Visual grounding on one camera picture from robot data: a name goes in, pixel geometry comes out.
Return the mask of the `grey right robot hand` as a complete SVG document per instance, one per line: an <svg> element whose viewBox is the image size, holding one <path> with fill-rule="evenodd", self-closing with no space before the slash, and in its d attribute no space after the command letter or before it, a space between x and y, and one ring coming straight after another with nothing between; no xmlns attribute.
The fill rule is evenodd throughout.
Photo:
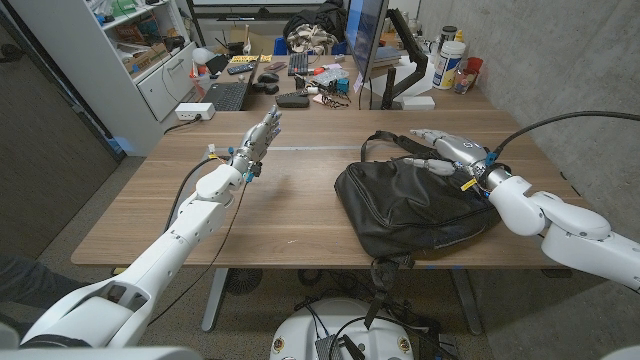
<svg viewBox="0 0 640 360"><path fill-rule="evenodd" d="M489 192L512 176L504 165L488 165L488 151L473 140L430 129L411 129L410 134L423 139L436 150L442 160L407 158L403 160L405 164L424 168L441 176L463 171Z"/></svg>

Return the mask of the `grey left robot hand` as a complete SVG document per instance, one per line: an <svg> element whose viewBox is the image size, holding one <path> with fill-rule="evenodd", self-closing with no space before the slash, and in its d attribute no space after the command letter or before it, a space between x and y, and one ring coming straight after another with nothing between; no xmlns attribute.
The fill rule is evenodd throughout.
<svg viewBox="0 0 640 360"><path fill-rule="evenodd" d="M244 134L229 165L241 173L252 171L265 157L272 141L280 133L281 116L279 108L273 105L264 118Z"/></svg>

